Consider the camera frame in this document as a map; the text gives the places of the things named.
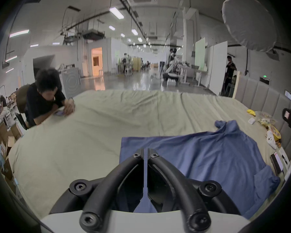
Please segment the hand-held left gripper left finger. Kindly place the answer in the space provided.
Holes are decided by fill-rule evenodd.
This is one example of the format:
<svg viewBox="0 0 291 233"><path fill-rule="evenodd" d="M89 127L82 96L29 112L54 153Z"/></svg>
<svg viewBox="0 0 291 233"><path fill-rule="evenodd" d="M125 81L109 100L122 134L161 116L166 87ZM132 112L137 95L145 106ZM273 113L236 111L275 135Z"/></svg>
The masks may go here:
<svg viewBox="0 0 291 233"><path fill-rule="evenodd" d="M118 192L135 169L143 171L143 165L144 149L138 149L106 177L72 181L52 207L50 215L81 210L80 227L84 231L102 231Z"/></svg>

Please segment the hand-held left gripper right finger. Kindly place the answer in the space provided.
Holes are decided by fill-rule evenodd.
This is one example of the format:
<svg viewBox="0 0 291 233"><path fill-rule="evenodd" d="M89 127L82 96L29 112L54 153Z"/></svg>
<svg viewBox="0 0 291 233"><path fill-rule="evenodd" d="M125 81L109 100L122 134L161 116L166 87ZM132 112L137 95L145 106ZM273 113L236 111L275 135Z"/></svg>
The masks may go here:
<svg viewBox="0 0 291 233"><path fill-rule="evenodd" d="M240 216L240 211L220 183L186 178L155 149L148 149L148 167L160 176L170 191L171 202L163 205L162 212L178 207L184 216L187 230L209 230L212 223L209 209L210 212Z"/></svg>

